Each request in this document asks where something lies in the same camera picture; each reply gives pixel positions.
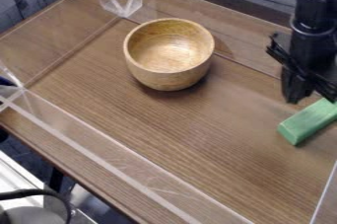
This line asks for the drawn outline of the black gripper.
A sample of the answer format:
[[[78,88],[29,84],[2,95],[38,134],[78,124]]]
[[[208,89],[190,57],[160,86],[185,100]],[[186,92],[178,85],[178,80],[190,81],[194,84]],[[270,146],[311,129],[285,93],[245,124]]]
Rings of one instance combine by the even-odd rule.
[[[274,32],[266,53],[281,64],[281,93],[297,104],[317,92],[337,102],[337,23],[313,29],[290,22],[292,33]]]

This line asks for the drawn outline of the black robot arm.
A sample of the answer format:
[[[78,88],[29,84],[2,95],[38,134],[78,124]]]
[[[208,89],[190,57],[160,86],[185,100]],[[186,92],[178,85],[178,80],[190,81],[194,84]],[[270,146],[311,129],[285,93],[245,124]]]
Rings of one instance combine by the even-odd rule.
[[[317,92],[337,101],[337,0],[296,0],[290,34],[273,33],[266,53],[281,64],[281,93],[290,104]]]

